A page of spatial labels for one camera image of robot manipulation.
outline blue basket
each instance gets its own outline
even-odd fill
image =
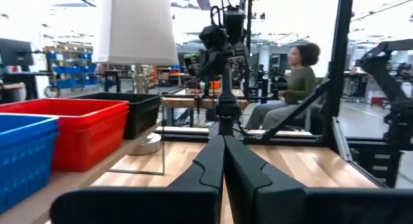
[[[57,120],[0,114],[0,214],[47,185]]]

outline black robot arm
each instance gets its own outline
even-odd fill
[[[405,95],[400,83],[389,74],[387,62],[393,51],[412,49],[413,39],[382,42],[356,63],[374,77],[391,103],[390,114],[384,118],[385,123],[389,124],[384,139],[391,145],[411,146],[413,100]]]

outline curly hair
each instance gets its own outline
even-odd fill
[[[314,66],[318,63],[321,50],[317,44],[307,43],[298,45],[296,48],[299,50],[301,64],[303,66]]]

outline plastic bin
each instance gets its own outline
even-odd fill
[[[126,121],[124,139],[135,139],[148,128],[156,124],[161,97],[151,94],[125,94],[100,92],[85,96],[80,99],[105,99],[129,101],[129,114]]]
[[[0,105],[0,112],[59,116],[52,169],[84,172],[121,146],[127,104],[50,98]]]
[[[57,120],[0,114],[0,214],[48,183]]]

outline ceiling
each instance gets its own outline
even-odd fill
[[[0,13],[8,14],[10,19],[24,19],[25,25],[45,24],[49,27],[42,31],[47,35],[81,36],[85,41],[91,39],[89,35],[92,35],[95,24],[92,18],[94,7],[80,0],[32,1],[0,0]],[[95,1],[87,0],[87,3],[93,5]],[[209,8],[221,5],[221,0],[170,1],[174,35],[180,44],[196,42],[197,33],[210,22]],[[229,1],[232,5],[239,3],[239,0]],[[413,37],[413,2],[389,8],[403,1],[408,0],[354,0],[350,38],[357,42],[375,43],[389,37]],[[309,35],[307,28],[313,21],[324,24],[320,19],[323,19],[322,7],[326,7],[325,4],[334,5],[331,0],[254,0],[253,42],[284,45],[306,38]]]

